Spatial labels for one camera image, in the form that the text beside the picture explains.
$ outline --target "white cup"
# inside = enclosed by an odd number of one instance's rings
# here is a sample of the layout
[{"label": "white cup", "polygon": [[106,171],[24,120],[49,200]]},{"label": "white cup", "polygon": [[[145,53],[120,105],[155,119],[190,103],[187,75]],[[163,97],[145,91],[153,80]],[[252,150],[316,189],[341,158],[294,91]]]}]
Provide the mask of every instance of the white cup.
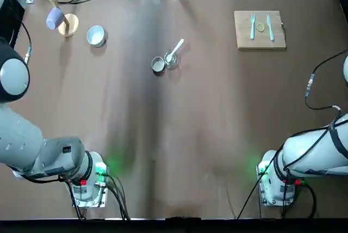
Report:
[{"label": "white cup", "polygon": [[104,29],[101,26],[93,26],[87,32],[87,41],[93,47],[101,47],[105,42]]}]

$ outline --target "fork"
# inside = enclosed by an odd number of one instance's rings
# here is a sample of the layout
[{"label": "fork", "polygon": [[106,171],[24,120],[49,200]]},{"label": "fork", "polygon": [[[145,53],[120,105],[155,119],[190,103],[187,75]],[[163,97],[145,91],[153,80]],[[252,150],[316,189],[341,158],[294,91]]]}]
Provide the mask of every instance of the fork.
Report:
[{"label": "fork", "polygon": [[255,13],[251,16],[251,32],[250,38],[253,40],[255,38]]}]

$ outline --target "table surface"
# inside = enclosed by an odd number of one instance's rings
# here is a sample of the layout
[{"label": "table surface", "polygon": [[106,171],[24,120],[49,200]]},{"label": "table surface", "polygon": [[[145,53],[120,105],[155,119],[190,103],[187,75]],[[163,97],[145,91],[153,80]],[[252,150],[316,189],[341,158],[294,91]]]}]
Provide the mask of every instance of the table surface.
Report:
[{"label": "table surface", "polygon": [[[267,150],[333,118],[330,110],[307,109],[304,93],[313,68],[348,44],[339,0],[94,0],[62,7],[80,20],[69,39],[45,27],[50,9],[35,0],[26,10],[31,83],[10,106],[44,137],[79,136],[100,152],[123,181],[131,217],[232,218]],[[279,10],[287,49],[239,51],[236,10]],[[101,48],[86,41],[95,24],[107,32]],[[179,68],[156,77],[152,59],[180,38]],[[24,55],[27,44],[21,29],[15,48]],[[318,70],[312,105],[348,110],[342,67],[340,57]],[[0,173],[2,219],[75,217],[64,185],[18,181],[5,166]],[[348,215],[348,178],[309,183],[319,217]],[[307,216],[310,206],[303,191],[289,217]],[[105,209],[87,213],[120,216],[111,196]],[[262,215],[279,217],[279,209],[262,208]],[[259,217],[256,193],[242,217]]]}]

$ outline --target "white spoon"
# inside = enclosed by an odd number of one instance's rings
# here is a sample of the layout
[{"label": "white spoon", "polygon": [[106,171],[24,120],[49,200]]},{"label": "white spoon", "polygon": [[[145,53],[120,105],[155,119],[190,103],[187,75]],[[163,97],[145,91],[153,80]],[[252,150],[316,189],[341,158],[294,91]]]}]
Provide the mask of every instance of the white spoon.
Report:
[{"label": "white spoon", "polygon": [[172,53],[168,54],[165,58],[167,62],[172,61],[173,55],[175,52],[181,47],[181,45],[184,43],[184,39],[180,39],[179,43],[176,45],[176,47],[173,49]]}]

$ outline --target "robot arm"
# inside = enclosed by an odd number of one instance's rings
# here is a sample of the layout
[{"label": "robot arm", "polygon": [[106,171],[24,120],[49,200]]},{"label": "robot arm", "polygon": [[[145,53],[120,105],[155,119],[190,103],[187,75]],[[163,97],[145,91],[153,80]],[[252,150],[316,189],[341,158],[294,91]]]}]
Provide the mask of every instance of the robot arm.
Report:
[{"label": "robot arm", "polygon": [[338,119],[334,128],[330,125],[290,137],[280,151],[266,152],[257,165],[257,174],[265,206],[282,206],[285,187],[285,204],[291,204],[296,179],[348,175],[348,115]]},{"label": "robot arm", "polygon": [[105,206],[107,166],[97,152],[85,151],[79,138],[44,139],[39,127],[13,112],[30,82],[23,59],[0,39],[0,163],[17,177],[34,181],[59,175],[69,180],[78,206]]}]

